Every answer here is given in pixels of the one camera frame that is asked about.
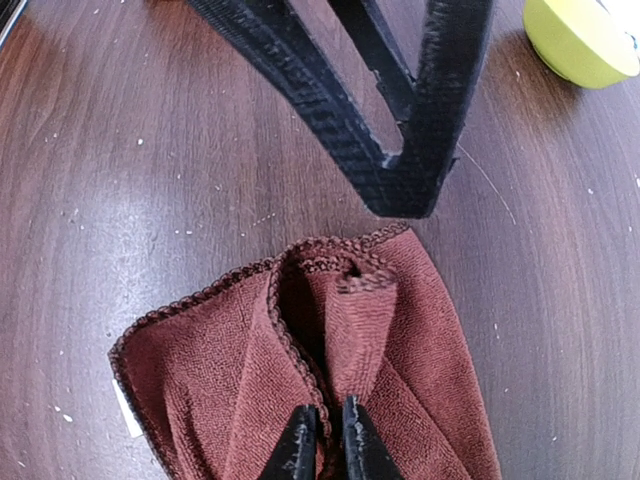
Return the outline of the brown towel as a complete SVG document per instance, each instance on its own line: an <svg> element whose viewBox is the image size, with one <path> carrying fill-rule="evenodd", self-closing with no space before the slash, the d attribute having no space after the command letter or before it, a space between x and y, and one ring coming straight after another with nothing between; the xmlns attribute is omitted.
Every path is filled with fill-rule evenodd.
<svg viewBox="0 0 640 480"><path fill-rule="evenodd" d="M173 479L261 477L303 405L316 410L316 477L343 479L349 396L401 477L501 475L454 305L403 223L230 271L139 318L109 358Z"/></svg>

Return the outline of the green plastic bowl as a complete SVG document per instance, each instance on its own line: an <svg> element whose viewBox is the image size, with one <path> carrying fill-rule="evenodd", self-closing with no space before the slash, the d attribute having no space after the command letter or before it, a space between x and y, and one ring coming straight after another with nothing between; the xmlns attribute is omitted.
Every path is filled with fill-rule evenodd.
<svg viewBox="0 0 640 480"><path fill-rule="evenodd" d="M585 89L604 89L639 75L635 38L597 1L524 3L525 33L558 76Z"/></svg>

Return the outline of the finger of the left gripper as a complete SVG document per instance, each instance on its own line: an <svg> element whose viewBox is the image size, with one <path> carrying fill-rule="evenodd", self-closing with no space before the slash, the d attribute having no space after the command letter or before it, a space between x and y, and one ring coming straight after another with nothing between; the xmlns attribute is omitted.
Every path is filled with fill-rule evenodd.
<svg viewBox="0 0 640 480"><path fill-rule="evenodd" d="M375 1L334 1L351 53L369 70L400 138L390 150L372 114L289 1L196 1L194 10L291 105L364 205L380 217L432 214L483 66L493 3L429 1L411 68Z"/></svg>

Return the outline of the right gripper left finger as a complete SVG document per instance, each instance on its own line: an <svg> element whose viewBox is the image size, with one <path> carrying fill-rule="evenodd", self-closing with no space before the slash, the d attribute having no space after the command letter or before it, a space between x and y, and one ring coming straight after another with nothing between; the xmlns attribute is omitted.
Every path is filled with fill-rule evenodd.
<svg viewBox="0 0 640 480"><path fill-rule="evenodd" d="M262 479L313 480L316 478L317 409L297 406L262 471Z"/></svg>

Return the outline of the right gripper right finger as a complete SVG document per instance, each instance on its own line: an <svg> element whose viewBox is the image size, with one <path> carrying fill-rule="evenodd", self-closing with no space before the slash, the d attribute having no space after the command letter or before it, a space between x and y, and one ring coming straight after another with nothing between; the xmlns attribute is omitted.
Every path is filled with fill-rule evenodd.
<svg viewBox="0 0 640 480"><path fill-rule="evenodd" d="M366 409L349 395L342 410L343 449L350 480L402 479Z"/></svg>

